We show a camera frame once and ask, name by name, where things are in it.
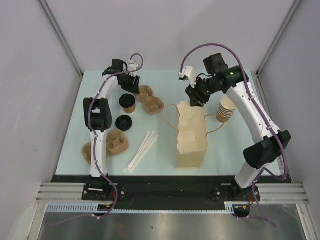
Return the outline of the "black coffee cup lid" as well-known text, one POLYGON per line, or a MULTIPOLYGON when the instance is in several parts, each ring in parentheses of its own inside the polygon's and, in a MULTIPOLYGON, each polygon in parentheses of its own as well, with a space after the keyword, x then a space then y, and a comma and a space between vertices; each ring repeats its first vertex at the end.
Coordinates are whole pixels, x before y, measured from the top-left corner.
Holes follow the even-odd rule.
POLYGON ((136 98, 132 94, 125 93, 119 99, 122 108, 131 108, 136 104, 136 98))

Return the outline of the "single brown pulp carrier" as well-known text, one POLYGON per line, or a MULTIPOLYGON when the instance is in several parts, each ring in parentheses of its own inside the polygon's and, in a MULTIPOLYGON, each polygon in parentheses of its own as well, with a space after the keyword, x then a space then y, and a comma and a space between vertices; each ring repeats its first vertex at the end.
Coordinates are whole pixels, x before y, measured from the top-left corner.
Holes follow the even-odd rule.
POLYGON ((159 97, 154 96, 154 92, 150 86, 141 85, 138 90, 139 93, 134 96, 138 101, 142 102, 148 114, 157 114, 164 108, 164 103, 159 97))

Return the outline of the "kraft paper takeout bag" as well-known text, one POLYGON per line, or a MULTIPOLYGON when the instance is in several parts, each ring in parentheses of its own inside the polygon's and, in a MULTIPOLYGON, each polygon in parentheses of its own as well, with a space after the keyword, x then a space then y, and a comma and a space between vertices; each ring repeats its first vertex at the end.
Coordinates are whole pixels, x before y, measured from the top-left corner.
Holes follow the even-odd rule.
POLYGON ((188 101, 181 101, 177 104, 168 104, 163 109, 163 118, 166 123, 176 132, 176 168, 199 169, 205 159, 208 150, 208 135, 220 130, 225 124, 215 130, 207 130, 207 118, 219 116, 220 113, 206 114, 203 106, 191 106, 188 101), (167 109, 175 108, 176 125, 173 125, 167 118, 167 109))

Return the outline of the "brown pulp cup carrier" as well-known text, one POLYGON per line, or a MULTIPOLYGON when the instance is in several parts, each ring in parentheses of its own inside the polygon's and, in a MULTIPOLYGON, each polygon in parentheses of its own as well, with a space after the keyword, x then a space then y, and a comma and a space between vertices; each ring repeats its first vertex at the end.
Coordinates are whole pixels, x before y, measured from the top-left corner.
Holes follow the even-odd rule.
MULTIPOLYGON (((81 153, 84 160, 91 164, 91 143, 87 143, 83 146, 81 153)), ((129 147, 129 142, 123 131, 119 129, 113 129, 107 135, 106 139, 106 159, 113 155, 119 155, 125 152, 129 147)))

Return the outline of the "brown paper coffee cup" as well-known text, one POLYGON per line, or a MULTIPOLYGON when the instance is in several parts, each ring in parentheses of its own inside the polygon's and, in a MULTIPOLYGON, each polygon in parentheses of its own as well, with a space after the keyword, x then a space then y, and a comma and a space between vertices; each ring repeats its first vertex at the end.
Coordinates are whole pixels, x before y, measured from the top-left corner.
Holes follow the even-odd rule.
POLYGON ((124 107, 123 110, 127 113, 127 114, 131 114, 136 110, 136 105, 133 105, 131 107, 124 107))

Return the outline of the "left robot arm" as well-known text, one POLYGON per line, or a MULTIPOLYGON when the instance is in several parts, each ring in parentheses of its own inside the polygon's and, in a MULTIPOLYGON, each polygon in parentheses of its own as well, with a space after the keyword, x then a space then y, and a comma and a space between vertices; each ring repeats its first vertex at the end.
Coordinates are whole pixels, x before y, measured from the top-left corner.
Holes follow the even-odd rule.
POLYGON ((109 105, 114 90, 120 86, 123 90, 136 94, 139 90, 140 77, 137 71, 143 67, 131 58, 129 63, 113 59, 101 77, 101 84, 92 97, 83 100, 85 125, 91 137, 91 164, 88 190, 100 200, 110 196, 112 183, 108 180, 107 136, 112 126, 112 113, 109 105))

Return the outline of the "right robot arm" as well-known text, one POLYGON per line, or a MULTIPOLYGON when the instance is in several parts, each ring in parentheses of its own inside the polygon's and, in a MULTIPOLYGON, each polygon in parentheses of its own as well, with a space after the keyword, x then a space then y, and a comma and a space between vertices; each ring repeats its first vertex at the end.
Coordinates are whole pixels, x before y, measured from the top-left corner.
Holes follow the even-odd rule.
POLYGON ((231 196, 242 201, 249 194, 248 187, 258 181, 267 167, 286 155, 285 149, 291 135, 287 130, 280 130, 268 116, 241 64, 229 67, 220 53, 207 57, 203 63, 208 74, 208 78, 204 79, 197 76, 194 67, 180 67, 179 79, 189 81, 185 90, 189 105, 203 108, 211 95, 223 92, 243 117, 254 142, 243 151, 245 163, 234 178, 236 185, 230 188, 231 196))

